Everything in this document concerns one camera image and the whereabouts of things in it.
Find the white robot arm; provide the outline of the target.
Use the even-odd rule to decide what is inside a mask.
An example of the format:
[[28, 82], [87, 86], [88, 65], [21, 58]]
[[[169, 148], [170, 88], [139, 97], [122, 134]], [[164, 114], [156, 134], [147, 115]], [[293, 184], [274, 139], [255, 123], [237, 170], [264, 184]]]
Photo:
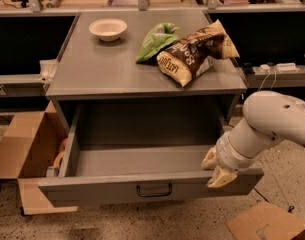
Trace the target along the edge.
[[201, 168], [213, 169], [209, 188], [220, 188], [246, 171], [266, 149], [290, 140], [305, 148], [305, 102], [274, 91], [258, 91], [243, 104], [243, 118], [206, 154]]

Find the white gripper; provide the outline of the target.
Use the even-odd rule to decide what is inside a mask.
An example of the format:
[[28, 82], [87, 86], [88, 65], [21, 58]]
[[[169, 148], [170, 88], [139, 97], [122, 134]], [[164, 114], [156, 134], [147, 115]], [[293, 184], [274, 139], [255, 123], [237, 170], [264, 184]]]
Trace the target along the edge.
[[246, 171], [256, 161], [256, 158], [247, 158], [234, 149], [228, 132], [217, 140], [215, 147], [209, 149], [201, 163], [204, 170], [215, 168], [212, 178], [207, 182], [209, 188], [220, 188], [231, 183], [237, 178], [238, 172]]

